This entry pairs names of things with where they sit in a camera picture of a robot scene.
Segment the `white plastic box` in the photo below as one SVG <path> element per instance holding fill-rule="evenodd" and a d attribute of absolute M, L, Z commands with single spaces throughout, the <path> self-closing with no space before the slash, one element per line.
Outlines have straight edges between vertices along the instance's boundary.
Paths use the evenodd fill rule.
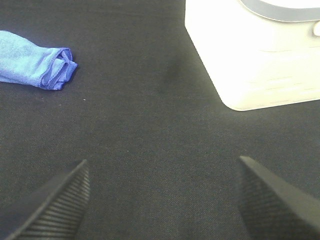
<path fill-rule="evenodd" d="M 320 99 L 319 0 L 186 0 L 185 26 L 229 108 Z"/>

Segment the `gray lid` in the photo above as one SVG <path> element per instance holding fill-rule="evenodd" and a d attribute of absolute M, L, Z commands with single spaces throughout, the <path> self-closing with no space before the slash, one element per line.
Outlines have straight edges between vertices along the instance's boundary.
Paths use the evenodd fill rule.
<path fill-rule="evenodd" d="M 283 22 L 306 22 L 320 20 L 320 4 L 318 7 L 292 7 L 290 4 L 271 4 L 273 1 L 240 0 L 246 8 L 262 17 Z"/>

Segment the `blue microfiber cloth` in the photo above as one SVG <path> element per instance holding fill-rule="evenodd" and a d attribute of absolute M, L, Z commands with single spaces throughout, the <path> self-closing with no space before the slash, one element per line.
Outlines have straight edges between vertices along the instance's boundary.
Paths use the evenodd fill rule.
<path fill-rule="evenodd" d="M 46 48 L 0 30 L 0 82 L 61 90 L 77 64 L 69 48 Z"/>

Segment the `black felt table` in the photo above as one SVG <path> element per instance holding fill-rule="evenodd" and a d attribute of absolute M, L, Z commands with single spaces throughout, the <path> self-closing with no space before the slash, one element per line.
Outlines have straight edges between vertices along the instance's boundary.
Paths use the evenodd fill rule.
<path fill-rule="evenodd" d="M 1 30 L 69 47 L 79 64 L 61 91 L 0 83 L 0 208 L 81 159 L 92 192 L 78 240 L 249 239 L 239 155 L 320 198 L 320 101 L 226 107 L 184 10 L 183 0 L 0 0 Z"/>

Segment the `dark gray fabric surface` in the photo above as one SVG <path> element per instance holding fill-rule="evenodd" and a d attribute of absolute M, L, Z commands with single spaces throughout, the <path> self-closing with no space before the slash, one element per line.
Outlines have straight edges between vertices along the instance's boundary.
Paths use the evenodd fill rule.
<path fill-rule="evenodd" d="M 79 64 L 62 91 L 0 84 L 0 208 L 80 159 L 92 193 L 79 240 L 249 239 L 239 155 L 320 198 L 319 101 L 224 106 L 182 0 L 62 2 L 0 1 L 0 29 Z"/>

